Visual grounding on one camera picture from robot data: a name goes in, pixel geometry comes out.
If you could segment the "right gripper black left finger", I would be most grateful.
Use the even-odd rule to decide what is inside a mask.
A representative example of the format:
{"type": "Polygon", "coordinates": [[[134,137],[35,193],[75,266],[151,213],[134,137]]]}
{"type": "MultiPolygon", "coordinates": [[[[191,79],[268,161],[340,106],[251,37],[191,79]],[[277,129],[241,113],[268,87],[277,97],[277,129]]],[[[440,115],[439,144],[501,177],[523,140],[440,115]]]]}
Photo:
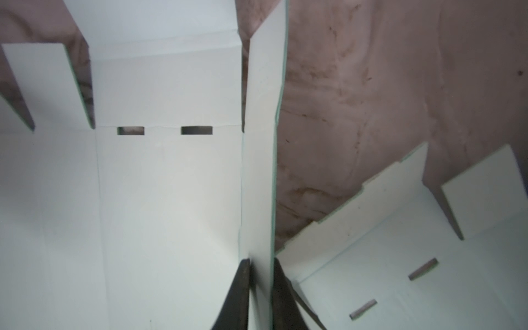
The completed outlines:
{"type": "Polygon", "coordinates": [[[243,259],[212,330],[247,330],[251,261],[243,259]]]}

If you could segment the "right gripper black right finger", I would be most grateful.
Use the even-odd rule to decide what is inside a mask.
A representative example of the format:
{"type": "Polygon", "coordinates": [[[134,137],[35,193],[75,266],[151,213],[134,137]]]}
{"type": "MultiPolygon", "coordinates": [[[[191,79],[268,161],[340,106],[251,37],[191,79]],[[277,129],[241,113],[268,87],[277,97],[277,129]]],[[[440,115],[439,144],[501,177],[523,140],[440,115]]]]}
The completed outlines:
{"type": "Polygon", "coordinates": [[[309,329],[297,307],[290,284],[277,258],[274,259],[272,314],[274,330],[309,329]]]}

